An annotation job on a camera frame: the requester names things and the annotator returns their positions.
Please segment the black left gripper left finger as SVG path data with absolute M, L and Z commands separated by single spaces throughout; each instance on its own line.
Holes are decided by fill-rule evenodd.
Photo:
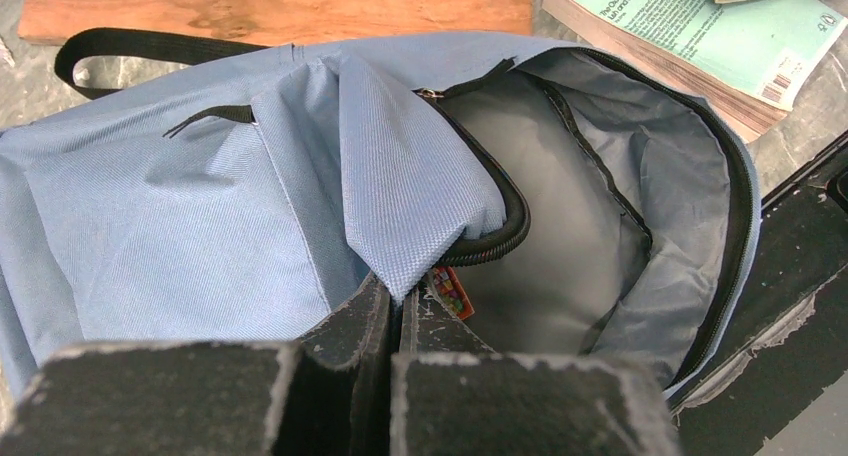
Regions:
M 56 353 L 5 455 L 374 455 L 386 451 L 392 299 L 374 276 L 303 337 L 110 342 Z

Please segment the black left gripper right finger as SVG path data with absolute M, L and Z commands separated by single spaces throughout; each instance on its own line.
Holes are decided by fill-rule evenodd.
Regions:
M 393 455 L 678 455 L 654 378 L 606 357 L 497 353 L 431 276 L 407 296 L 391 360 Z

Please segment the orange cartoon book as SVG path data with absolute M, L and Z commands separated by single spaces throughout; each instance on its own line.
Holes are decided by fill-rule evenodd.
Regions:
M 475 313 L 473 305 L 453 268 L 436 267 L 431 271 L 431 276 L 441 300 L 460 320 L 466 320 Z

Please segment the blue student backpack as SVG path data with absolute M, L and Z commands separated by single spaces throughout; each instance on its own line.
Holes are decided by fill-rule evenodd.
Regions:
M 1 133 L 1 364 L 84 341 L 292 340 L 368 277 L 457 269 L 471 330 L 625 356 L 672 395 L 759 236 L 756 171 L 702 99 L 572 42 L 441 32 L 262 47 L 89 30 L 182 69 Z

